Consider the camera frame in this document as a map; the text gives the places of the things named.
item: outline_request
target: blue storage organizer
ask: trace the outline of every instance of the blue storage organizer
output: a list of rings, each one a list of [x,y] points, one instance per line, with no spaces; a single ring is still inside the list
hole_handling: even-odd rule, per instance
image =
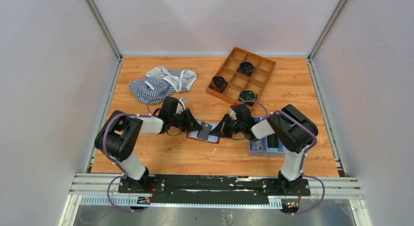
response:
[[[254,117],[256,122],[260,122],[261,117]],[[249,156],[260,156],[260,157],[284,157],[285,147],[279,140],[279,147],[268,147],[268,137],[260,139],[256,142],[249,141],[248,143],[248,154]]]

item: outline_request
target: wooden table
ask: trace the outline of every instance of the wooden table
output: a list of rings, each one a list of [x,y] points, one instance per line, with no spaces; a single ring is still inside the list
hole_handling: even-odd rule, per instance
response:
[[[338,176],[325,125],[319,110],[315,90],[305,58],[270,58],[276,67],[265,86],[259,102],[269,111],[293,104],[318,127],[319,143],[309,152],[304,172],[314,176]],[[146,105],[140,103],[129,91],[128,83],[145,76],[150,69],[162,65],[167,69],[190,69],[197,73],[197,80],[189,92],[175,93],[176,98],[186,97],[186,107],[197,120],[218,123],[230,104],[206,93],[211,77],[217,72],[224,57],[126,57],[121,68],[108,117],[114,110],[127,113],[147,114]],[[151,105],[151,110],[161,104]],[[264,114],[257,106],[254,116]],[[248,141],[221,139],[210,144],[186,138],[186,134],[144,134],[138,137],[134,149],[139,160],[150,173],[207,174],[207,175],[261,175],[275,176],[283,164],[283,158],[248,156]],[[92,172],[120,172],[100,152]]]

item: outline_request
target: striped cloth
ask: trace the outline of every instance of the striped cloth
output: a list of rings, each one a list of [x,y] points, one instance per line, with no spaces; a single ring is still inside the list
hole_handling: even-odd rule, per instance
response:
[[[197,74],[193,71],[173,71],[157,66],[148,71],[144,78],[130,82],[129,89],[140,102],[158,104],[175,92],[189,91],[196,79]]]

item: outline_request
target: wooden box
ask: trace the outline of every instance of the wooden box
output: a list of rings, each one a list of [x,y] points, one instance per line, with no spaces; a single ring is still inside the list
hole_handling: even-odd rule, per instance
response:
[[[243,75],[237,72],[242,62],[251,62],[254,71],[251,76]],[[253,54],[244,49],[234,47],[223,65],[217,71],[215,76],[222,76],[227,82],[227,87],[220,93],[207,85],[207,93],[213,95],[225,102],[233,104],[238,102],[239,95],[243,90],[251,90],[257,94],[256,101],[259,100],[276,62],[263,58],[257,54]],[[247,105],[250,111],[256,106]]]

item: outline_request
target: gray floor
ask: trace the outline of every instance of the gray floor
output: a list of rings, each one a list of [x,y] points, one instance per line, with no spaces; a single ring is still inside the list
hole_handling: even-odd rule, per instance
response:
[[[301,210],[314,203],[303,199]],[[109,215],[92,225],[100,226],[355,226],[347,200],[324,200],[314,211],[288,217],[279,210],[148,208],[141,213],[123,213],[110,206],[83,206],[82,219],[92,222],[106,212]],[[76,226],[83,226],[78,219]]]

